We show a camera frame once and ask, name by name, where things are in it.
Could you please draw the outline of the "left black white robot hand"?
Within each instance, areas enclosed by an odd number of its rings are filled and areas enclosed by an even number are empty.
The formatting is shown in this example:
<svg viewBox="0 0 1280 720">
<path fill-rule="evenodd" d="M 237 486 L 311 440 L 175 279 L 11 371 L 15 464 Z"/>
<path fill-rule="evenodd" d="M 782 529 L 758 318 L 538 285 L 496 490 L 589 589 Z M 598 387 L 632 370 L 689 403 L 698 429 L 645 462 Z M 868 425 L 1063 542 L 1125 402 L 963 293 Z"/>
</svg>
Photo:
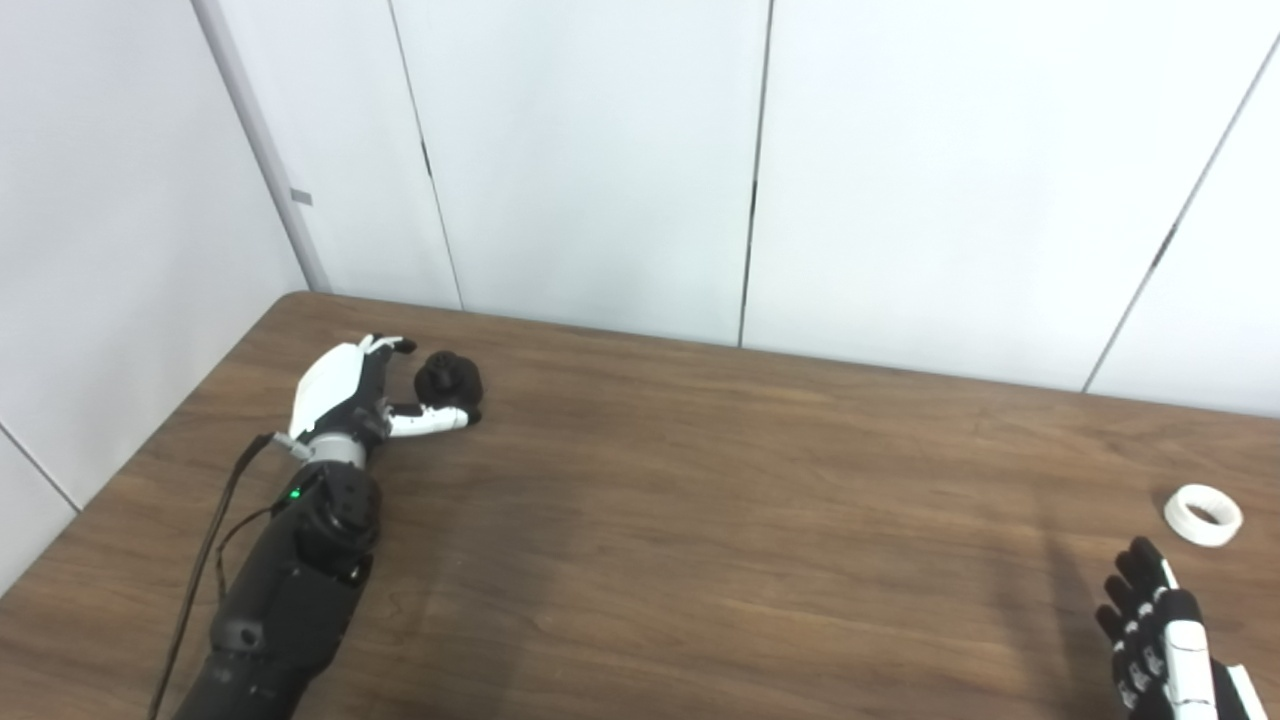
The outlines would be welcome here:
<svg viewBox="0 0 1280 720">
<path fill-rule="evenodd" d="M 417 345 L 402 336 L 367 334 L 326 351 L 302 375 L 294 392 L 287 437 L 311 446 L 323 436 L 347 436 L 371 450 L 388 439 L 460 430 L 480 423 L 481 398 L 466 379 L 445 389 L 417 383 L 415 404 L 387 398 L 387 378 L 396 355 Z"/>
</svg>

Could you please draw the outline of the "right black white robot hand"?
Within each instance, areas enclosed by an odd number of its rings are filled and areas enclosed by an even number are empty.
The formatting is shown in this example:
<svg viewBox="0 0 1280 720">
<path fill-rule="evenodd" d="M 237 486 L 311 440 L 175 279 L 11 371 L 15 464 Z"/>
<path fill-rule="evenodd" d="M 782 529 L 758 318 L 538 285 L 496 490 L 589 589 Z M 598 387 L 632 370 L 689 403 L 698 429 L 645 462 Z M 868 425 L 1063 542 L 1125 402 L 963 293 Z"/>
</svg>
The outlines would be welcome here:
<svg viewBox="0 0 1280 720">
<path fill-rule="evenodd" d="M 1135 537 L 1114 566 L 1094 620 L 1128 719 L 1268 716 L 1245 666 L 1213 656 L 1197 596 L 1149 538 Z"/>
</svg>

